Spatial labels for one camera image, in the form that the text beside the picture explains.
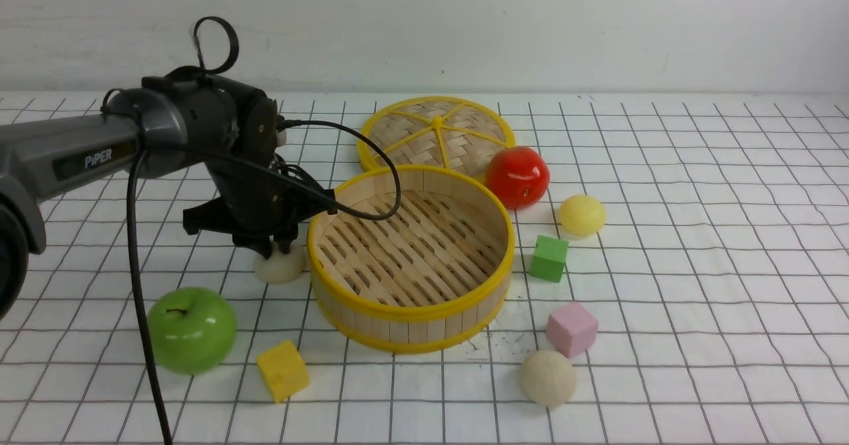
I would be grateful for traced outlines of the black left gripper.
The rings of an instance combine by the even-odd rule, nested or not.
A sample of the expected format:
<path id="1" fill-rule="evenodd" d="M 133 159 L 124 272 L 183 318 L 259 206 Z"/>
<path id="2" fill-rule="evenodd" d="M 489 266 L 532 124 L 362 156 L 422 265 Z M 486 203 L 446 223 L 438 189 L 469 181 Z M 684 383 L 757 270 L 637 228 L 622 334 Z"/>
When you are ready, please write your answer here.
<path id="1" fill-rule="evenodd" d="M 229 235 L 235 246 L 251 247 L 269 259 L 274 246 L 283 255 L 291 254 L 300 223 L 334 208 L 319 198 L 333 200 L 333 189 L 322 188 L 277 155 L 281 119 L 276 101 L 261 98 L 247 103 L 233 146 L 220 159 L 204 161 L 218 197 L 182 213 L 185 233 Z"/>

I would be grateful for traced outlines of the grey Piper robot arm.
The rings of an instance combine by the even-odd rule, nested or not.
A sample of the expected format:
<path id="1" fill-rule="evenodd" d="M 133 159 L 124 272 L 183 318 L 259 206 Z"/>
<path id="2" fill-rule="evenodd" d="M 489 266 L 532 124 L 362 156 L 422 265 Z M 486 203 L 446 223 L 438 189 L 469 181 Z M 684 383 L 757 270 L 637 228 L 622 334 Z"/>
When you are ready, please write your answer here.
<path id="1" fill-rule="evenodd" d="M 129 170 L 146 146 L 139 177 L 204 164 L 218 189 L 215 200 L 183 212 L 186 233 L 223 233 L 263 257 L 288 252 L 299 224 L 331 210 L 336 195 L 277 155 L 284 127 L 263 90 L 191 66 L 143 78 L 97 115 L 4 125 L 2 313 L 22 289 L 29 255 L 46 249 L 40 204 Z"/>

